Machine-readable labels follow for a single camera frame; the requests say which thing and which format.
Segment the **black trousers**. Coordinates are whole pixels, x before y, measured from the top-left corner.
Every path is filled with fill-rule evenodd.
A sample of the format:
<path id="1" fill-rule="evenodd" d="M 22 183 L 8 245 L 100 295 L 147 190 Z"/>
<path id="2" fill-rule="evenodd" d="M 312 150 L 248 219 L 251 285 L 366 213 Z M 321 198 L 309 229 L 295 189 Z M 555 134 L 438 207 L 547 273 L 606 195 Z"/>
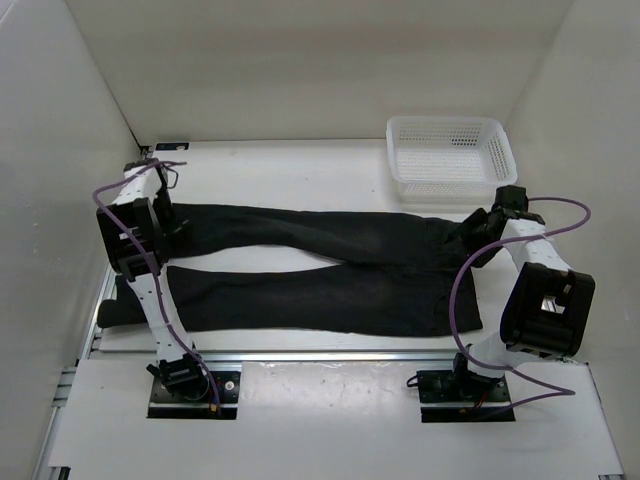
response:
<path id="1" fill-rule="evenodd" d="M 179 204 L 191 225 L 177 258 L 286 246 L 324 268 L 231 273 L 171 266 L 168 283 L 190 332 L 302 329 L 405 338 L 482 328 L 456 222 L 405 213 L 314 212 Z"/>

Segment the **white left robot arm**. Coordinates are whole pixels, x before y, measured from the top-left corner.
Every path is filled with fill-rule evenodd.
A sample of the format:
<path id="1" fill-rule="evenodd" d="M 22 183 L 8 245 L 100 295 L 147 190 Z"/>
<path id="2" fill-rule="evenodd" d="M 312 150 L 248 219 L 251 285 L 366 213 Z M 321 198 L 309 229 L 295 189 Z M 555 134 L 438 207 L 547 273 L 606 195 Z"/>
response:
<path id="1" fill-rule="evenodd" d="M 133 291 L 156 348 L 147 370 L 171 394 L 198 401 L 210 392 L 210 377 L 186 332 L 170 292 L 172 241 L 179 222 L 169 197 L 173 162 L 146 159 L 125 166 L 124 179 L 92 194 L 112 269 Z"/>

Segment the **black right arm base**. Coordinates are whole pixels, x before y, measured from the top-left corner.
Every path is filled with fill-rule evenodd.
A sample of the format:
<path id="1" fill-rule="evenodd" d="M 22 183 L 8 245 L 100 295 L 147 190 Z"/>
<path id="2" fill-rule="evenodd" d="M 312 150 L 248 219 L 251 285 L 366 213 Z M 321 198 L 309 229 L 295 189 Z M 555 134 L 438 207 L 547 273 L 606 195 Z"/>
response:
<path id="1" fill-rule="evenodd" d="M 406 380 L 406 387 L 418 392 L 423 424 L 515 421 L 505 377 L 471 372 L 468 359 L 460 353 L 449 370 L 418 370 Z"/>

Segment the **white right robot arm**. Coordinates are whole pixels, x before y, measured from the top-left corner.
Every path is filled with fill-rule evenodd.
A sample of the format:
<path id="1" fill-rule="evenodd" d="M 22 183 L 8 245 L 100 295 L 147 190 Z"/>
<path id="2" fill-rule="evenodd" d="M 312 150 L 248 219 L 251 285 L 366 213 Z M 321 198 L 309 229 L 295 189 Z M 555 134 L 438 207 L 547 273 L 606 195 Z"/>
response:
<path id="1" fill-rule="evenodd" d="M 449 387 L 460 399 L 476 397 L 486 383 L 497 381 L 524 363 L 572 357 L 581 346 L 595 280 L 564 261 L 553 239 L 584 226 L 592 212 L 584 203 L 575 201 L 583 218 L 570 226 L 548 230 L 544 219 L 530 211 L 533 201 L 523 187 L 500 187 L 491 210 L 477 210 L 458 229 L 457 236 L 468 258 L 458 271 L 449 296 L 452 335 L 459 334 L 457 293 L 470 268 L 484 266 L 504 249 L 518 271 L 498 331 L 470 346 L 456 343 L 459 351 L 449 375 Z"/>

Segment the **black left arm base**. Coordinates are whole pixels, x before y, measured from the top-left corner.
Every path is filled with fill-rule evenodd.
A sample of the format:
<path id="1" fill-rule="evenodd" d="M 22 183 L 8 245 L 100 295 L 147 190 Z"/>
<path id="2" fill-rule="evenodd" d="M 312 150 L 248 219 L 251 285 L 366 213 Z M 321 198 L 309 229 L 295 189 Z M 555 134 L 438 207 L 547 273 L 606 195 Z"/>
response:
<path id="1" fill-rule="evenodd" d="M 223 368 L 212 372 L 219 405 L 208 380 L 198 381 L 187 393 L 171 391 L 155 378 L 150 390 L 147 417 L 175 420 L 235 420 L 241 389 L 241 371 Z"/>

